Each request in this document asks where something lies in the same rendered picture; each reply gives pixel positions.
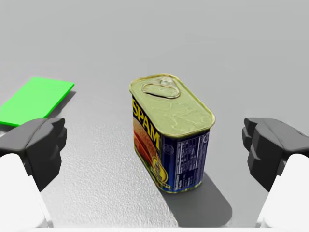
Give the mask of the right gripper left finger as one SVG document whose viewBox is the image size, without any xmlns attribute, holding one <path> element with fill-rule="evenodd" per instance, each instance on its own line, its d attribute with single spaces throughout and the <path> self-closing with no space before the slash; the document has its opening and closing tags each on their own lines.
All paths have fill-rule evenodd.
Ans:
<svg viewBox="0 0 309 232">
<path fill-rule="evenodd" d="M 64 118 L 28 121 L 0 137 L 0 228 L 52 228 L 41 191 L 59 174 Z"/>
</svg>

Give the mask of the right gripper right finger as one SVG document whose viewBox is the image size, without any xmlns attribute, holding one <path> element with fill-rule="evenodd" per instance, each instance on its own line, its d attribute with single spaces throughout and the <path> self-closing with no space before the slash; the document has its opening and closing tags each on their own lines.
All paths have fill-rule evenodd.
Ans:
<svg viewBox="0 0 309 232">
<path fill-rule="evenodd" d="M 258 228 L 309 228 L 309 136 L 272 118 L 245 118 L 251 176 L 268 196 Z"/>
</svg>

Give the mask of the green pad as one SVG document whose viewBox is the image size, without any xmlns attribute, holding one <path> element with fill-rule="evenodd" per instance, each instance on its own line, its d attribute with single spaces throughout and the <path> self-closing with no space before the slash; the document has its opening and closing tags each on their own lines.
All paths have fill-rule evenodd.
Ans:
<svg viewBox="0 0 309 232">
<path fill-rule="evenodd" d="M 68 81 L 33 77 L 0 106 L 0 124 L 18 127 L 47 118 L 73 89 Z"/>
</svg>

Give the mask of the green and blue rectangular can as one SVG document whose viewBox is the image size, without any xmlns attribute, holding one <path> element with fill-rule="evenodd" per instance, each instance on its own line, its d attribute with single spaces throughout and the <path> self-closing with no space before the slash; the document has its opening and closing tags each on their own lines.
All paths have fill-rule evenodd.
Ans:
<svg viewBox="0 0 309 232">
<path fill-rule="evenodd" d="M 213 112 L 176 76 L 130 83 L 134 149 L 159 189 L 179 193 L 202 182 Z"/>
</svg>

